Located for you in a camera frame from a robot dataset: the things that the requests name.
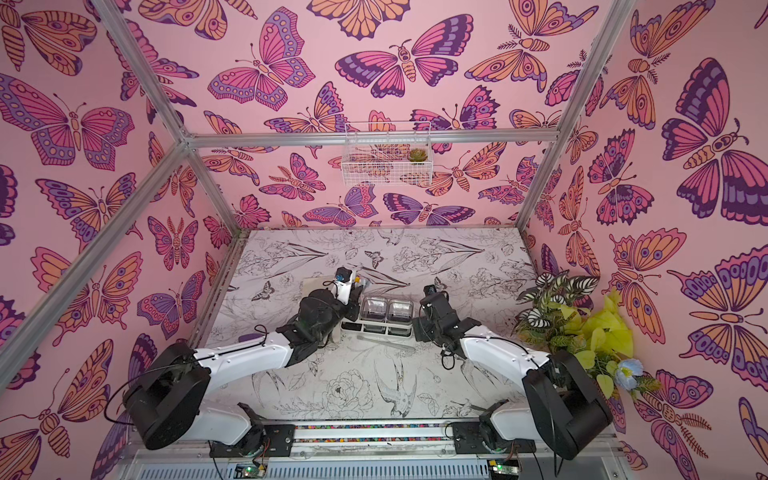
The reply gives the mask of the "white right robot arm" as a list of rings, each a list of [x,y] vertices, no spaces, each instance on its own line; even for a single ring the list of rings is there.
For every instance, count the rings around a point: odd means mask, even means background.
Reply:
[[[555,456],[572,460],[613,423],[602,391],[575,355],[533,350],[478,320],[461,319],[445,291],[420,301],[413,327],[418,341],[499,374],[524,392],[527,408],[499,401],[480,415],[478,430],[491,451],[541,441]]]

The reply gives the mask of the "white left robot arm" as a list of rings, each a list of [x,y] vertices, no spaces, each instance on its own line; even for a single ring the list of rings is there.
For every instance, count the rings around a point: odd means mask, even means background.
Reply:
[[[301,299],[286,324],[255,340],[197,350],[168,347],[123,396],[143,446],[160,450],[179,441],[203,441],[240,457],[262,452],[263,419],[245,403],[217,406],[208,396],[232,381],[309,358],[342,320],[358,316],[362,291],[360,286],[316,289]]]

